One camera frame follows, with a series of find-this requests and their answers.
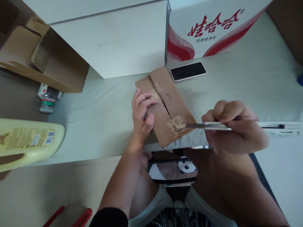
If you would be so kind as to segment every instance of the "red wave graphic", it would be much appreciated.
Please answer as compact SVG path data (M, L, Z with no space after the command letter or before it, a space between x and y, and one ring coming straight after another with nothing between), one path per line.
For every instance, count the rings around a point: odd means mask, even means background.
M195 50L193 45L178 36L171 26L168 26L166 62L186 61L193 59Z
M255 16L253 16L250 20L248 20L246 23L244 23L242 26L232 30L227 35L222 37L220 40L215 42L214 45L212 45L203 55L203 57L211 56L218 54L219 52L223 53L224 50L227 48L230 48L232 45L234 45L237 41L239 41L251 28L251 26L257 21L257 19L264 13L268 5L261 10L259 13L257 13Z

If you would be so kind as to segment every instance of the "floor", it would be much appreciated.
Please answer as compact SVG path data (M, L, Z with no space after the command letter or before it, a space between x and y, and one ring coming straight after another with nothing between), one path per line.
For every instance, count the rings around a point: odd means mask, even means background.
M274 196L293 227L302 226L303 222L302 141L303 136L275 138L268 148L255 153ZM1 226L41 227L62 205L66 208L52 226L72 226L87 207L94 215L119 159L13 170L0 181Z
M94 215L119 159L113 157L11 171L0 181L1 226L41 227L62 205L66 206L65 210L51 226L72 226L87 207Z

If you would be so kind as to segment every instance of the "plastic bottle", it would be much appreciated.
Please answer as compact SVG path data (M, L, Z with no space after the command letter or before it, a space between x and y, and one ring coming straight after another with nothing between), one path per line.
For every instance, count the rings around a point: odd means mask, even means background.
M55 102L62 98L62 91L58 91L46 84L41 84L38 96L42 100L39 111L43 113L52 113L54 112Z
M297 82L303 86L303 75L299 76L299 78L297 79Z
M24 154L0 165L0 172L49 158L59 148L64 133L60 124L0 118L0 157Z

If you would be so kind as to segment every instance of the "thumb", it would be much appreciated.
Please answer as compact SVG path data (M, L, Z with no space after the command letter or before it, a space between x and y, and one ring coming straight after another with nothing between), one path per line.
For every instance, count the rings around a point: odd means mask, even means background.
M266 148L269 144L266 132L252 120L233 120L226 123L234 132L241 134L241 136L253 143L258 150Z
M148 115L142 127L143 132L150 133L152 131L152 128L154 127L154 123L155 123L154 115L153 114Z

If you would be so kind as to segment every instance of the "black phone screen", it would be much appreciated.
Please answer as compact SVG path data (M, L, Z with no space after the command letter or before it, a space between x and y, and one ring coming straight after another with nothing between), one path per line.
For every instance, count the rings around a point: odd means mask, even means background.
M206 73L206 70L201 62L174 68L170 71L175 81Z

